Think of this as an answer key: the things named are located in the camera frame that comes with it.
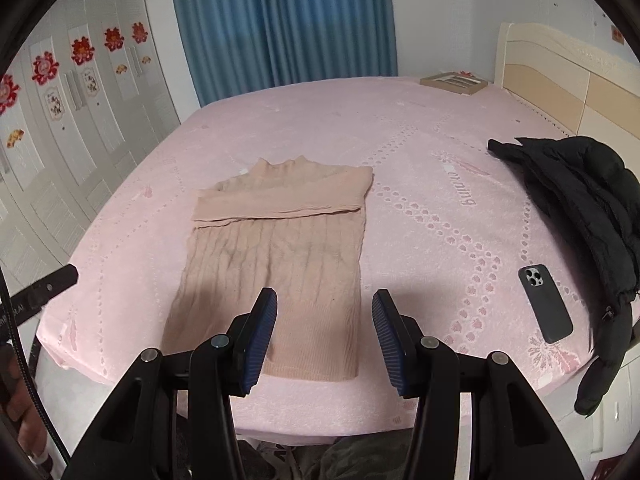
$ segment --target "folded sweater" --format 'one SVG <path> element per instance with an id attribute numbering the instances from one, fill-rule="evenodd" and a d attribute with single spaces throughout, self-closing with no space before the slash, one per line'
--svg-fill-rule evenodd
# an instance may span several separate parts
<path id="1" fill-rule="evenodd" d="M 354 378 L 371 181 L 371 168 L 301 156 L 277 165 L 261 159 L 249 173 L 201 192 L 162 351 L 190 350 L 225 332 L 270 286 L 278 318 L 263 373 Z"/>

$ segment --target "blue gripper pad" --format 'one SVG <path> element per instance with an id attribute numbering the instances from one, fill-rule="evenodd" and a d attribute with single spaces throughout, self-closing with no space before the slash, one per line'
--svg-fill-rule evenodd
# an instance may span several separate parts
<path id="1" fill-rule="evenodd" d="M 244 371 L 240 381 L 245 395 L 251 391 L 252 386 L 258 382 L 260 377 L 277 313 L 278 298 L 276 293 L 272 288 L 265 287 L 258 296 L 250 318 L 242 330 L 244 332 L 244 330 L 253 329 L 244 350 Z"/>
<path id="2" fill-rule="evenodd" d="M 390 299 L 390 295 L 386 290 L 377 291 L 373 295 L 373 301 L 371 303 L 371 311 L 373 316 L 373 324 L 376 327 L 376 333 L 378 334 L 378 341 L 380 342 L 380 349 L 382 350 L 382 357 L 385 359 L 386 372 L 389 375 L 389 380 L 393 387 L 398 390 L 399 396 L 404 396 L 408 392 L 408 383 L 404 373 L 404 352 L 402 352 L 402 345 L 398 333 L 396 332 L 389 312 L 388 304 L 385 305 L 385 298 L 381 296 L 381 292 Z M 393 311 L 396 316 L 398 311 L 391 301 Z"/>

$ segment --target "white wall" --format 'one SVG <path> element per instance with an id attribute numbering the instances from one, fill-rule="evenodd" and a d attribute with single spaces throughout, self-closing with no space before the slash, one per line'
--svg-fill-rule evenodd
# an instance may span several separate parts
<path id="1" fill-rule="evenodd" d="M 471 0 L 393 0 L 399 75 L 468 70 Z"/>
<path id="2" fill-rule="evenodd" d="M 640 64 L 628 44 L 611 39 L 611 20 L 593 0 L 473 0 L 472 70 L 494 78 L 500 22 L 539 22 Z"/>
<path id="3" fill-rule="evenodd" d="M 180 40 L 173 0 L 145 0 L 158 61 L 180 122 L 200 108 Z"/>
<path id="4" fill-rule="evenodd" d="M 539 22 L 640 64 L 593 0 L 393 0 L 400 75 L 471 70 L 494 79 L 501 22 Z"/>

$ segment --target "cable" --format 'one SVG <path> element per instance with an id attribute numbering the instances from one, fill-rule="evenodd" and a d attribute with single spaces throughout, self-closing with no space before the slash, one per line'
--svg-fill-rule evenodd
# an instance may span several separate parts
<path id="1" fill-rule="evenodd" d="M 49 432 L 53 443 L 58 448 L 60 455 L 62 455 L 62 460 L 65 461 L 65 464 L 68 464 L 71 460 L 71 456 L 66 450 L 65 444 L 64 442 L 62 442 L 62 439 L 56 431 L 56 428 L 53 427 L 53 423 L 49 418 L 49 415 L 47 414 L 47 410 L 45 410 L 44 406 L 42 405 L 42 400 L 40 400 L 40 396 L 36 391 L 36 386 L 33 383 L 33 378 L 29 373 L 29 365 L 27 364 L 27 359 L 24 356 L 24 350 L 22 350 L 20 333 L 18 332 L 18 325 L 15 322 L 14 306 L 11 304 L 11 296 L 9 296 L 9 290 L 7 289 L 2 269 L 0 269 L 0 301 L 2 302 L 2 307 L 4 307 L 4 311 L 6 312 L 9 334 L 11 335 L 11 341 L 13 341 L 14 343 L 14 350 L 15 355 L 18 359 L 20 374 L 22 375 L 24 384 L 27 387 L 27 391 L 29 393 L 29 396 L 31 397 L 31 401 L 35 406 L 38 415 L 40 415 L 44 427 Z"/>

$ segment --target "bed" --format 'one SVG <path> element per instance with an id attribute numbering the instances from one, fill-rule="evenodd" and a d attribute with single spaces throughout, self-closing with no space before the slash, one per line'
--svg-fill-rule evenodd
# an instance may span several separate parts
<path id="1" fill-rule="evenodd" d="M 590 360 L 588 282 L 518 173 L 486 142 L 590 135 L 640 174 L 639 110 L 639 68 L 537 24 L 502 26 L 495 84 L 473 96 L 414 78 L 356 78 L 216 102 L 175 130 L 109 200 L 71 258 L 78 285 L 49 304 L 38 338 L 59 365 L 116 383 L 161 341 L 196 190 L 260 157 L 304 155 L 374 171 L 360 258 L 358 376 L 329 383 L 262 375 L 250 396 L 232 399 L 238 432 L 301 445 L 413 424 L 416 402 L 391 387 L 373 329 L 378 288 L 456 351 L 507 352 L 544 395 Z M 535 263 L 550 269 L 574 323 L 553 345 L 518 279 L 518 269 Z"/>

